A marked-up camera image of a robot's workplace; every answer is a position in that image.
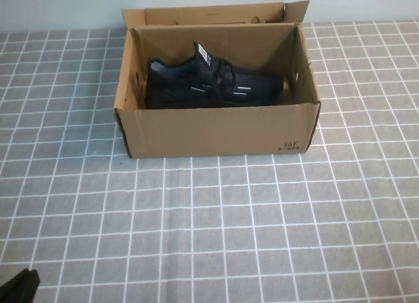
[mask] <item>shoelace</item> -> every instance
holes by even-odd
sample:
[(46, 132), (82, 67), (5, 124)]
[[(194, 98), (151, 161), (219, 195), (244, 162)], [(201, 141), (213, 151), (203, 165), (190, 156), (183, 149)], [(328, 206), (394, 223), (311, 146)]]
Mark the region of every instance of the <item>shoelace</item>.
[[(213, 90), (211, 91), (211, 99), (214, 105), (224, 107), (224, 95), (233, 93), (237, 85), (237, 78), (233, 71), (233, 65), (229, 61), (221, 58), (217, 59), (218, 66), (212, 75)], [(232, 77), (227, 77), (227, 73), (231, 73)]]

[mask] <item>black object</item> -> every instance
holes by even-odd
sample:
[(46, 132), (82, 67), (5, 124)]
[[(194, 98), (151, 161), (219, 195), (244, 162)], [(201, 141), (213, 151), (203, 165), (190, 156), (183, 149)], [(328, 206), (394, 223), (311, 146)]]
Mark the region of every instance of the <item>black object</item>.
[(23, 269), (0, 287), (0, 303), (32, 303), (40, 282), (36, 270)]
[(195, 55), (179, 65), (149, 60), (146, 108), (256, 107), (273, 104), (281, 94), (282, 77), (233, 67), (194, 45)]

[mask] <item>grid tablecloth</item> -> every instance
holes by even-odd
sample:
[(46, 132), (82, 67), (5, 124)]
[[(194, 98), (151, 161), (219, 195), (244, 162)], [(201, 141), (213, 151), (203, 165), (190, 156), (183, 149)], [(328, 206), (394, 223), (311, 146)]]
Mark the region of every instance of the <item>grid tablecloth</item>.
[(419, 302), (418, 22), (306, 24), (303, 155), (131, 160), (125, 29), (0, 33), (0, 284), (36, 303)]

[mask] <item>shoe tongue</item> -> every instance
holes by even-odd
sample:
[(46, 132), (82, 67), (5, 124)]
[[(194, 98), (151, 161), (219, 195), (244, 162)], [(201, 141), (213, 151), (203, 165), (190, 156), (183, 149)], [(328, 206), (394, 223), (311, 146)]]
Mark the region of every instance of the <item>shoe tongue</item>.
[(194, 45), (198, 72), (201, 77), (205, 79), (210, 79), (212, 77), (213, 71), (215, 70), (215, 63), (217, 61), (217, 58), (206, 52), (204, 47), (196, 41), (194, 41)]

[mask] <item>361 logo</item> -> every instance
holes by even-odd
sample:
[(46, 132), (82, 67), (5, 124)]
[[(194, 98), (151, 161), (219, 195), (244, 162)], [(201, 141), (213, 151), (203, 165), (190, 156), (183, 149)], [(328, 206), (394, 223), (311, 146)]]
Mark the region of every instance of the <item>361 logo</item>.
[(286, 141), (282, 147), (278, 148), (278, 151), (292, 151), (294, 149), (300, 149), (299, 141)]

